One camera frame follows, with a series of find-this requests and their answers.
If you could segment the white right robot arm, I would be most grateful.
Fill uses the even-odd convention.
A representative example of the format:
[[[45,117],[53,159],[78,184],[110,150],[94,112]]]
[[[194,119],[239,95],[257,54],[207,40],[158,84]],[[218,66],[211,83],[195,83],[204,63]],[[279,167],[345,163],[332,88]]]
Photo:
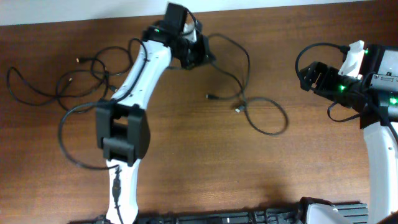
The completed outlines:
[[[310,200],[303,221],[397,223],[397,47],[362,40],[332,47],[343,54],[341,68],[313,62],[295,72],[301,89],[357,112],[369,159],[370,204]]]

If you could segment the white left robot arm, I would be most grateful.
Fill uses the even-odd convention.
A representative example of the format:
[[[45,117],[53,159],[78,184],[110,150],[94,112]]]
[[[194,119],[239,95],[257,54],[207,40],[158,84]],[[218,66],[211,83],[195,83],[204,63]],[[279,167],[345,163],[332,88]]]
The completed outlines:
[[[97,145],[109,171],[108,223],[134,223],[139,209],[136,190],[139,164],[150,143],[146,109],[163,72],[173,59],[183,70],[213,61],[208,38],[184,6],[168,3],[164,18],[144,31],[136,62],[108,101],[96,106]]]

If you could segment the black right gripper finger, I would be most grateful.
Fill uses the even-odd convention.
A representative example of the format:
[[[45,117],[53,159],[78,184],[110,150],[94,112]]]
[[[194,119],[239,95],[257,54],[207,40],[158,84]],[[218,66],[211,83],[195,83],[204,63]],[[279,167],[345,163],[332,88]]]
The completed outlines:
[[[301,89],[305,91],[310,91],[313,88],[313,84],[317,80],[316,73],[299,73],[302,81],[300,82]]]
[[[318,78],[321,73],[325,73],[328,66],[322,62],[312,62],[310,65],[299,70],[303,78]]]

